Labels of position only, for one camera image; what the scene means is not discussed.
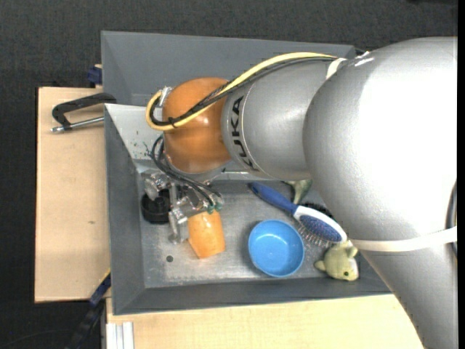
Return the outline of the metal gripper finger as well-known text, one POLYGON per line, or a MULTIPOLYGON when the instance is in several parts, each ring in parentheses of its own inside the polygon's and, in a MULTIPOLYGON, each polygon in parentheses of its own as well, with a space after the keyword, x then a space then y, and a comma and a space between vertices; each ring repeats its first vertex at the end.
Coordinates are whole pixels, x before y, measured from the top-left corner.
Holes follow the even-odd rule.
POLYGON ((181 244, 188 240, 188 217, 186 217, 180 209, 172 209, 169 212, 169 224, 171 233, 169 235, 169 241, 173 244, 181 244))
POLYGON ((156 171, 142 173, 145 193, 149 199, 156 199, 158 194, 165 189, 170 189, 171 180, 167 174, 156 171))

